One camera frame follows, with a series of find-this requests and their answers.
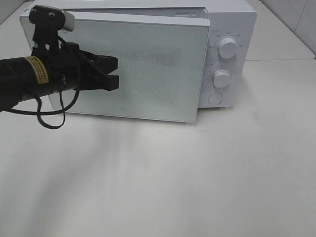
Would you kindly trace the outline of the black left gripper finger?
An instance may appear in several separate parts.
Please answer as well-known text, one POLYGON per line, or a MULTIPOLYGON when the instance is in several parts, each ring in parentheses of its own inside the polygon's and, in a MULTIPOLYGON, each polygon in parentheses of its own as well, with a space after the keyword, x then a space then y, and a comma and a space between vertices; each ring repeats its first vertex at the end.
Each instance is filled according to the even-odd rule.
POLYGON ((75 17, 59 8, 34 6, 31 8, 31 23, 37 27, 71 32, 75 28, 75 17))

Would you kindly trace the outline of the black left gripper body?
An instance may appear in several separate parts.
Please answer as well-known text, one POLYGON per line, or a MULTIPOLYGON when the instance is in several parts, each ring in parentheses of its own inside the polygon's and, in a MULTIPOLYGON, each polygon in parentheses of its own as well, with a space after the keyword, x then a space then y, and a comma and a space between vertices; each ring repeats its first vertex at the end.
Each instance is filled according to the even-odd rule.
POLYGON ((118 68, 116 57, 83 51, 77 43, 64 41, 58 35, 59 30, 34 27, 31 56, 43 63, 53 89, 112 91, 119 88, 119 77, 111 74, 118 68))

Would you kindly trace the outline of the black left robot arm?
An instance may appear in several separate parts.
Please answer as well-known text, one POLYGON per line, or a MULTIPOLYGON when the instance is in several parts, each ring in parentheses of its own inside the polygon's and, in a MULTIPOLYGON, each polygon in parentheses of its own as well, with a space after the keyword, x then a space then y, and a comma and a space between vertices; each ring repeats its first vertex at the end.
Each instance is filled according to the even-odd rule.
POLYGON ((119 77, 112 75, 118 59, 81 50, 64 41, 59 30, 73 31, 74 15, 49 6, 35 5, 29 13, 35 27, 32 54, 0 61, 0 109, 10 111, 19 102, 74 90, 112 91, 119 77))

